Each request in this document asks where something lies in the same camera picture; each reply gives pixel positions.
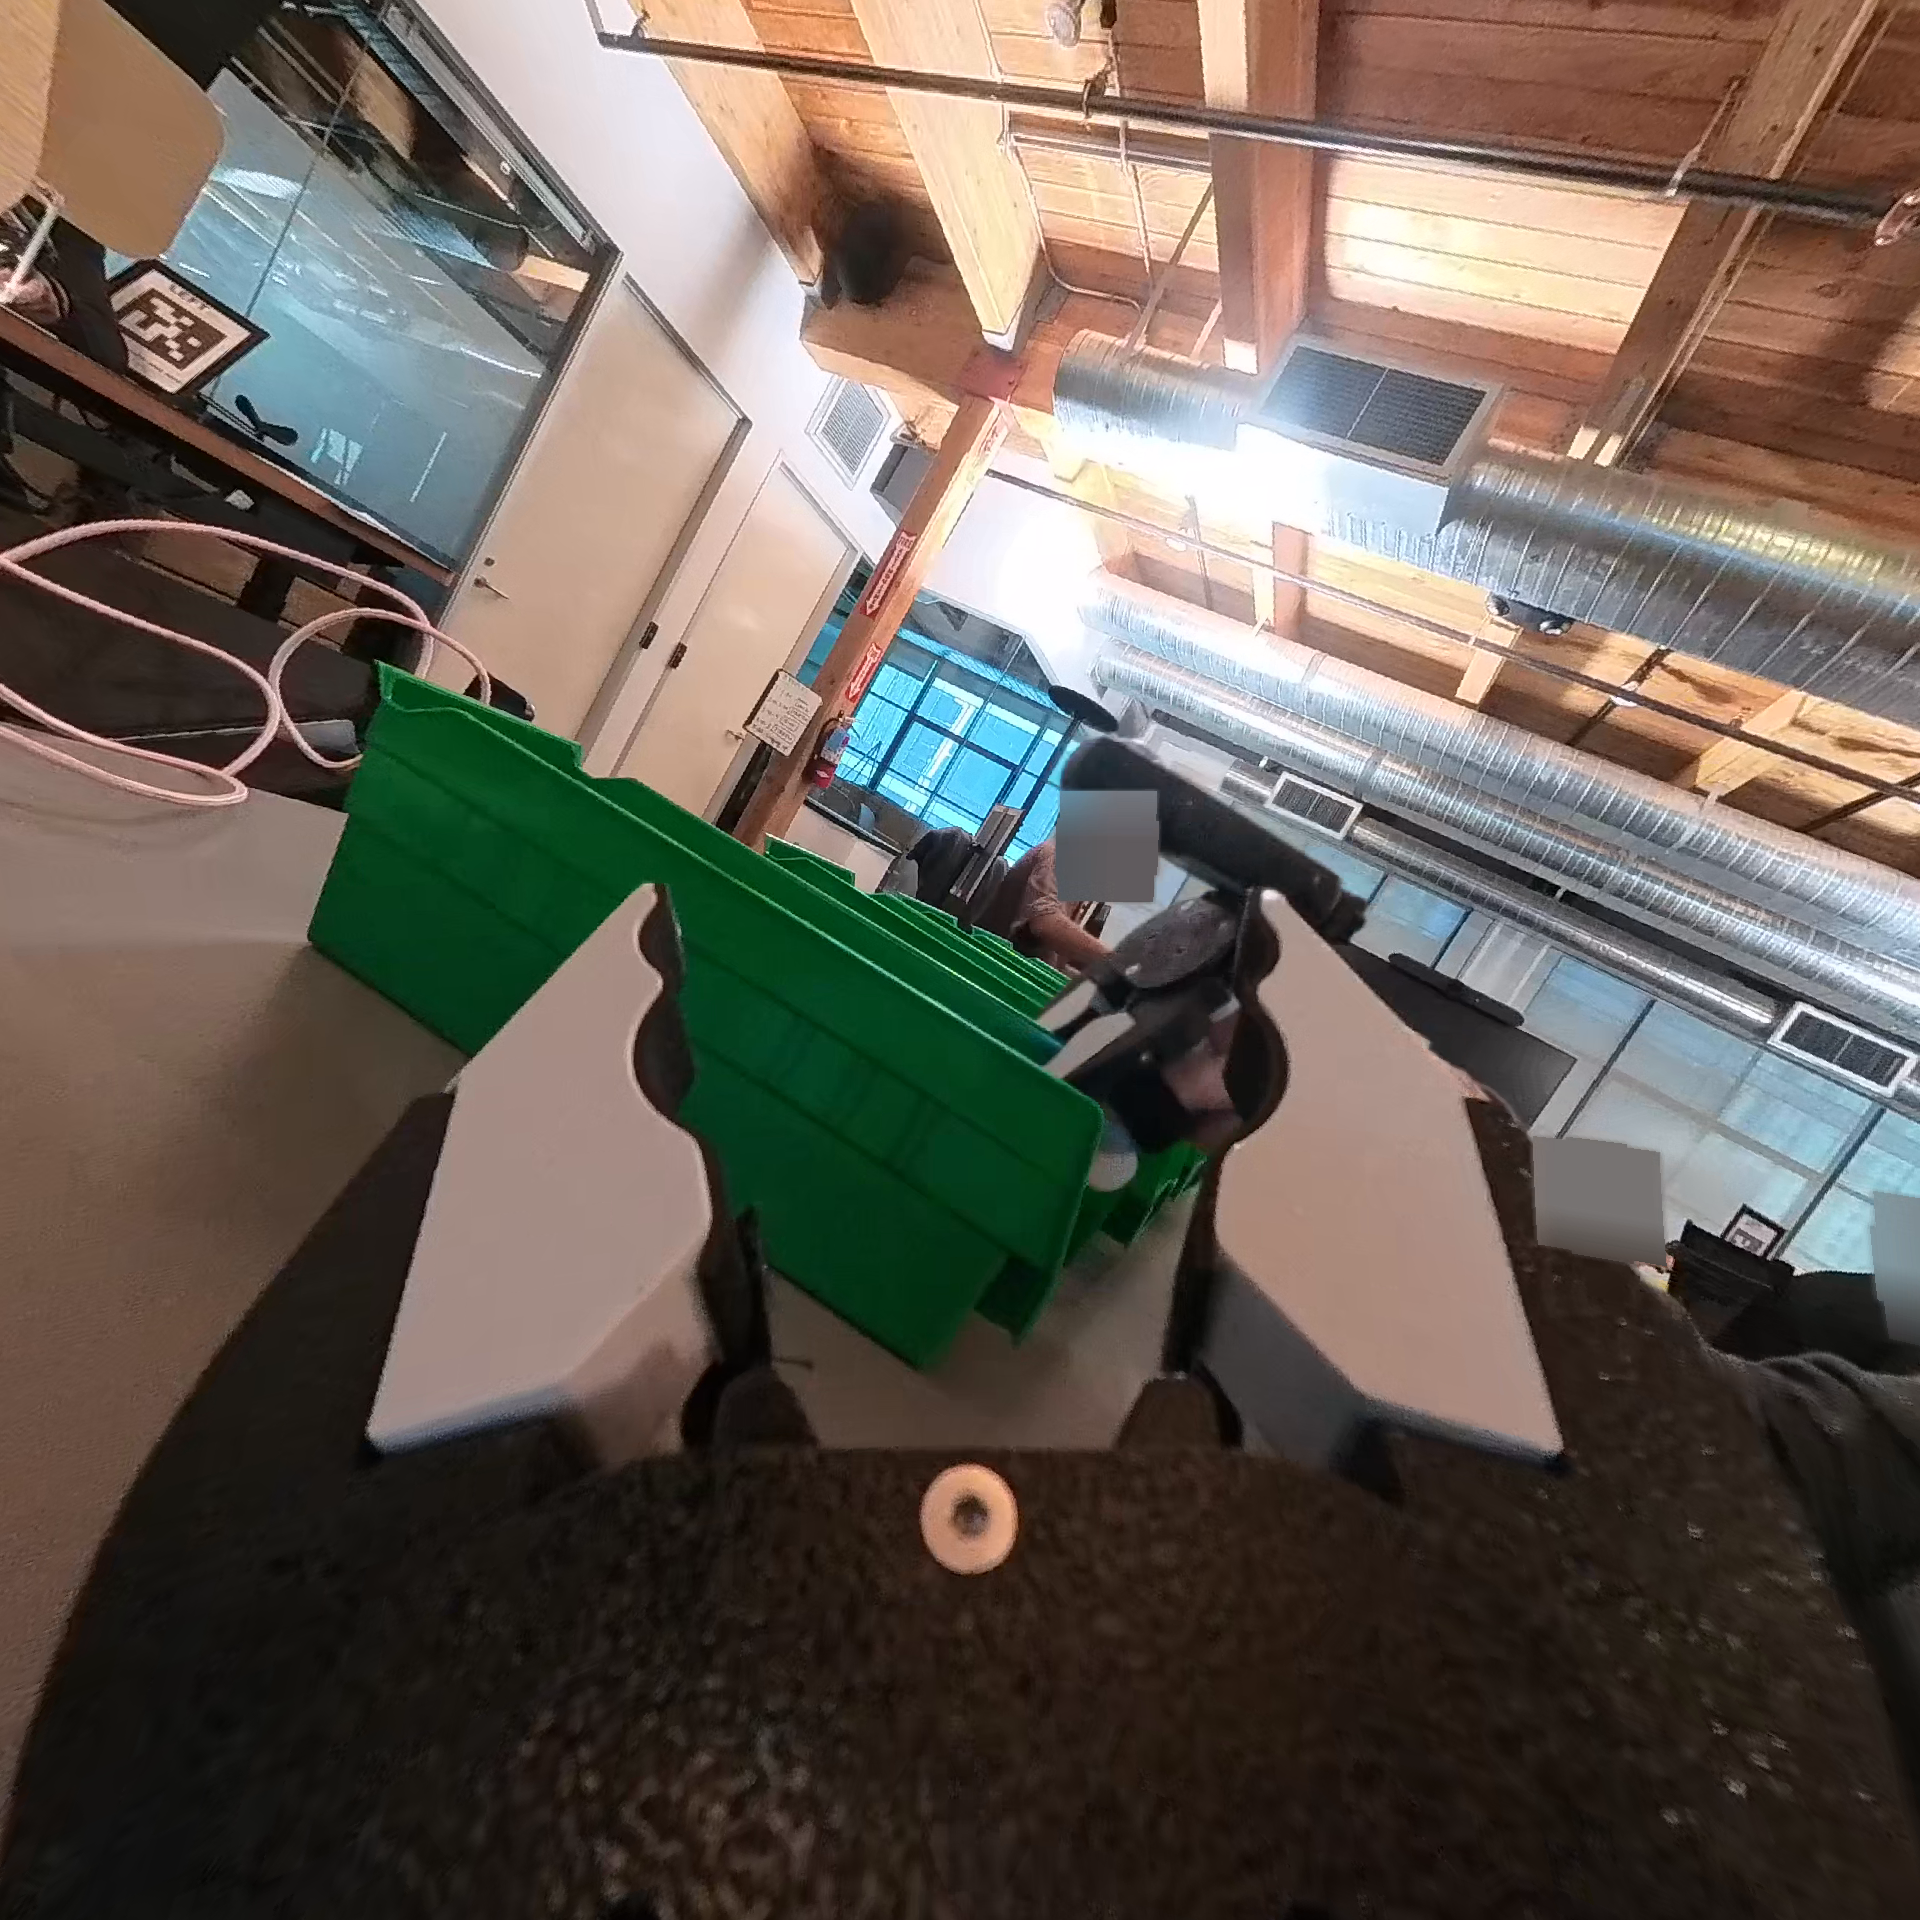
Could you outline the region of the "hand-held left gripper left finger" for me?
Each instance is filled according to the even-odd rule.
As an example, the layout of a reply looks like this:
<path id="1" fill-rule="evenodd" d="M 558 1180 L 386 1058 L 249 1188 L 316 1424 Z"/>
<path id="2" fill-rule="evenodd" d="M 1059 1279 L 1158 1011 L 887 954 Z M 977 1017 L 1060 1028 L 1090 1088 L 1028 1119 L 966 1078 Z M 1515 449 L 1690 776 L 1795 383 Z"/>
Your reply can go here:
<path id="1" fill-rule="evenodd" d="M 771 1359 L 756 1230 L 682 1111 L 682 931 L 646 882 L 451 1084 L 368 1442 L 558 1424 L 593 1463 L 692 1442 Z"/>

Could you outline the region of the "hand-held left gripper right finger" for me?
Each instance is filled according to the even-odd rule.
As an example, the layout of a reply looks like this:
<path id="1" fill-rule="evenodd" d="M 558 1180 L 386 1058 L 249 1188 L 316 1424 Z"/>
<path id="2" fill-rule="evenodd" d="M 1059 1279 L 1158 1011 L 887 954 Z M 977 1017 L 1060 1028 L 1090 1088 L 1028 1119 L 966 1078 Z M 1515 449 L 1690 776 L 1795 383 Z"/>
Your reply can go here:
<path id="1" fill-rule="evenodd" d="M 1468 1080 L 1281 894 L 1249 902 L 1236 991 L 1263 1098 L 1198 1222 L 1191 1363 L 1298 1467 L 1416 1436 L 1559 1470 Z"/>

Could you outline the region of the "large ceiling vent grille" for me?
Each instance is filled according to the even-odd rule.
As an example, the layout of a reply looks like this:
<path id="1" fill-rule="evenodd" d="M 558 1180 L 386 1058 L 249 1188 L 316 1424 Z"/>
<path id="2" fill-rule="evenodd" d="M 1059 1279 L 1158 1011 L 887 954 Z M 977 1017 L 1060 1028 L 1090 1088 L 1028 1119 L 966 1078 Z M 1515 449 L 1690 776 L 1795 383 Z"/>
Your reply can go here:
<path id="1" fill-rule="evenodd" d="M 1324 454 L 1451 480 L 1487 443 L 1503 398 L 1498 383 L 1302 334 L 1242 423 Z"/>

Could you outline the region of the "white door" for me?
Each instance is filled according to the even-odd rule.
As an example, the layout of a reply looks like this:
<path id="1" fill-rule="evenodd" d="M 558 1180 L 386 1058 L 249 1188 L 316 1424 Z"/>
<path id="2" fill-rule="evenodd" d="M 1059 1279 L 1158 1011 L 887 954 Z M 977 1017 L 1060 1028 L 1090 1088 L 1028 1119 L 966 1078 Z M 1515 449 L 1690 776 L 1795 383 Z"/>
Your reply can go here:
<path id="1" fill-rule="evenodd" d="M 756 736 L 751 714 L 804 658 L 858 552 L 785 465 L 762 480 L 664 670 L 615 776 L 712 819 Z"/>
<path id="2" fill-rule="evenodd" d="M 630 278 L 596 297 L 441 627 L 553 734 L 636 662 L 748 417 Z"/>

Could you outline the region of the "black round ceiling fixture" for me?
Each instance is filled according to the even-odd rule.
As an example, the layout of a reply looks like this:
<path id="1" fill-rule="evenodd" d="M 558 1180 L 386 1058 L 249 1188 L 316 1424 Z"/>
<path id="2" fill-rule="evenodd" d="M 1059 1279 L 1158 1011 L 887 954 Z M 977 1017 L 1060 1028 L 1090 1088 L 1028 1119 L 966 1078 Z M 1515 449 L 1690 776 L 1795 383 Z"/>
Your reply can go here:
<path id="1" fill-rule="evenodd" d="M 896 296 L 910 258 L 912 231 L 898 204 L 887 200 L 849 204 L 823 243 L 823 271 L 815 299 L 826 311 L 880 310 Z"/>

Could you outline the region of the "black ceiling pipe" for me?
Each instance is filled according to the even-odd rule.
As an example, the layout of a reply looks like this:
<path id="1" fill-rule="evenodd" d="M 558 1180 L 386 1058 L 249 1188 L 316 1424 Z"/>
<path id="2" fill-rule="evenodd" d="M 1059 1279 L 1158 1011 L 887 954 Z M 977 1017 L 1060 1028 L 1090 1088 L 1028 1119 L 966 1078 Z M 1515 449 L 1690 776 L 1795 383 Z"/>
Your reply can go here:
<path id="1" fill-rule="evenodd" d="M 1753 210 L 1800 224 L 1872 233 L 1876 248 L 1894 248 L 1916 231 L 1913 185 L 1897 194 L 1888 185 L 1806 184 L 1718 169 L 1704 160 L 1633 160 L 1571 146 L 1530 148 L 1514 143 L 1390 134 L 1204 104 L 1113 98 L 1096 92 L 1090 82 L 1043 88 L 919 67 L 771 52 L 730 41 L 672 39 L 642 24 L 624 32 L 596 26 L 593 36 L 609 56 L 675 67 L 684 78 L 695 68 L 710 68 L 738 81 L 769 81 L 778 97 L 787 97 L 787 84 L 798 82 L 827 92 L 858 90 L 891 102 L 929 204 L 942 212 L 944 222 L 960 219 L 962 206 L 985 208 L 992 198 L 990 179 L 1001 168 L 1001 119 L 1023 116 L 1112 131 L 1132 148 L 1148 135 L 1180 148 L 1216 137 L 1232 146 L 1273 153 L 1382 160 L 1426 172 L 1512 176 L 1640 201 Z"/>

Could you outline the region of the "wooden top desk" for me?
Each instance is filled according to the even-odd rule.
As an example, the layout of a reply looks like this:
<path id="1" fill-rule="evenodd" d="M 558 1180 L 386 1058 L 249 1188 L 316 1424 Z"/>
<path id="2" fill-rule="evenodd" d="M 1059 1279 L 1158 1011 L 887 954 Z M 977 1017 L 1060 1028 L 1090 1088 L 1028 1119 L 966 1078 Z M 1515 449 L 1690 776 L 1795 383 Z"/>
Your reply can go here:
<path id="1" fill-rule="evenodd" d="M 313 561 L 408 576 L 439 612 L 456 571 L 391 529 L 346 508 L 251 439 L 174 408 L 28 323 L 3 314 L 6 372 L 38 393 L 17 408 L 22 439 L 102 474 L 180 522 L 225 535 L 264 535 Z"/>

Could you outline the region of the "silver air duct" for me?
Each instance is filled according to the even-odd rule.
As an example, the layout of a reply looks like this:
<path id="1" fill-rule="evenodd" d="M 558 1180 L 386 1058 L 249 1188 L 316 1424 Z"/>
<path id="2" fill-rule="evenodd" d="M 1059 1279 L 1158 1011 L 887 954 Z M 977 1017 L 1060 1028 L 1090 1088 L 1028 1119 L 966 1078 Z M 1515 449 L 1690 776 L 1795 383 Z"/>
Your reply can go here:
<path id="1" fill-rule="evenodd" d="M 1918 720 L 1918 562 L 1844 523 L 1487 443 L 1431 480 L 1246 427 L 1268 376 L 1090 330 L 1052 415 L 1130 474 L 1232 492 L 1382 561 L 1519 596 L 1899 728 Z"/>
<path id="2" fill-rule="evenodd" d="M 1730 1024 L 1760 1028 L 1784 1023 L 1786 1014 L 1760 1014 L 1760 1000 L 1775 996 L 1804 1001 L 1879 1031 L 1897 1046 L 1916 1047 L 1913 974 L 1842 950 L 1827 936 L 1750 919 L 1743 902 L 1718 902 L 1698 889 L 1682 889 L 1679 915 L 1659 912 L 1646 919 L 1616 912 L 1607 902 L 1552 896 L 1375 819 L 1358 819 L 1350 834 L 1334 834 L 1304 815 L 1273 807 L 1276 782 L 1250 766 L 1232 762 L 1218 787 L 1227 801 L 1264 811 L 1271 826 L 1308 831 L 1322 852 L 1345 846 L 1394 876 L 1494 912 L 1592 962 L 1618 962 L 1644 986 L 1662 979 L 1680 988 L 1698 1011 L 1719 1014 Z"/>
<path id="3" fill-rule="evenodd" d="M 1106 570 L 1081 617 L 1102 667 L 1358 801 L 1551 876 L 1648 924 L 1787 969 L 1916 974 L 1916 878 L 1468 706 L 1267 641 Z"/>

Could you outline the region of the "wooden post red signs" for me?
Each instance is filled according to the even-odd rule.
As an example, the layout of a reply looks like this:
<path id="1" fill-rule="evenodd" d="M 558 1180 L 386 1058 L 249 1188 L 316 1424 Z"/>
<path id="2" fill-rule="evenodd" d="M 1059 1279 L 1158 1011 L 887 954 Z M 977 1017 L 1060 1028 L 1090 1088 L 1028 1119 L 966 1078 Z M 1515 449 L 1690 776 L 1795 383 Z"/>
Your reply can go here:
<path id="1" fill-rule="evenodd" d="M 794 826 L 817 772 L 830 760 L 833 742 L 874 683 L 934 562 L 992 466 L 1010 417 L 1007 401 L 984 395 L 966 395 L 955 408 L 942 443 L 811 683 L 822 710 L 801 745 L 762 776 L 732 831 L 743 846 L 762 849 L 769 834 L 785 834 Z"/>

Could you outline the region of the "wall vent grille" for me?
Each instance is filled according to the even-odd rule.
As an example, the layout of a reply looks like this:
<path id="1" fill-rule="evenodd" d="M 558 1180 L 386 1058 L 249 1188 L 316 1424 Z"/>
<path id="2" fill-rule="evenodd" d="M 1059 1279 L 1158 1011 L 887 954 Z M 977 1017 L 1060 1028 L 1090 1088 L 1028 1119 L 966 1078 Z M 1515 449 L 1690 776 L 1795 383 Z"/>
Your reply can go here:
<path id="1" fill-rule="evenodd" d="M 847 489 L 858 489 L 874 479 L 902 427 L 903 419 L 884 391 L 830 376 L 808 419 L 808 443 Z"/>

